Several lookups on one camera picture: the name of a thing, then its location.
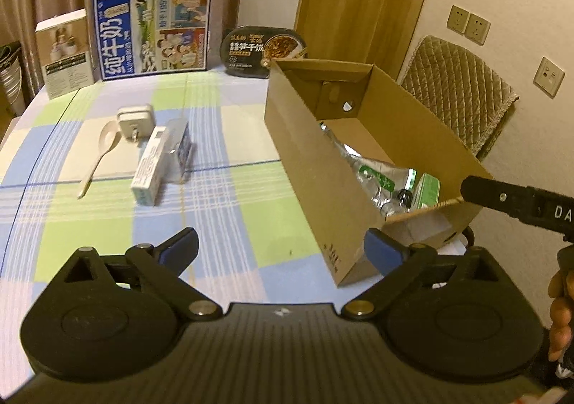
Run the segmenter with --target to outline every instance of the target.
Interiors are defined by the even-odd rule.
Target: green label
[[[359,172],[365,176],[367,176],[367,175],[375,176],[375,178],[377,178],[377,180],[379,181],[379,184],[381,185],[381,187],[383,189],[386,189],[389,192],[392,192],[394,190],[394,182],[391,179],[389,179],[387,176],[382,175],[378,171],[375,171],[372,167],[364,164],[363,166],[361,166],[359,168]]]
[[[435,206],[438,203],[438,192],[440,181],[434,177],[425,179],[423,191],[421,192],[421,202],[428,206]]]

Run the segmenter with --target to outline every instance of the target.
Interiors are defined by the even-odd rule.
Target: small white box
[[[36,43],[50,99],[94,83],[85,9],[39,22]]]
[[[156,127],[147,142],[130,189],[140,205],[153,206],[165,172],[167,127]]]

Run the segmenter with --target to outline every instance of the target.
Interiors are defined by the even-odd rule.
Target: cardboard box
[[[50,99],[94,83],[85,9],[39,22],[36,43]]]
[[[103,80],[205,70],[211,0],[94,0]]]
[[[320,121],[363,156],[440,179],[440,203],[385,221]],[[363,251],[370,227],[404,245],[439,248],[480,210],[462,201],[460,184],[468,175],[489,173],[447,126],[377,67],[274,61],[265,123],[337,284],[377,273]]]

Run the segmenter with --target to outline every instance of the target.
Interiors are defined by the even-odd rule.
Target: quilted chair cover
[[[518,99],[513,88],[482,59],[429,35],[410,61],[401,86],[423,103],[483,159]]]

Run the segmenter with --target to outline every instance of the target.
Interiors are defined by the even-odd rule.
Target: table
[[[31,376],[19,326],[79,246],[121,254],[192,226],[199,256],[182,279],[224,310],[230,302],[333,302],[340,310],[380,279],[335,286],[263,123],[266,89],[265,80],[212,70],[36,96],[0,151],[0,395]],[[156,206],[137,206],[129,186],[141,149],[122,141],[77,200],[103,124],[144,103],[159,125],[188,119],[188,181],[164,185]]]

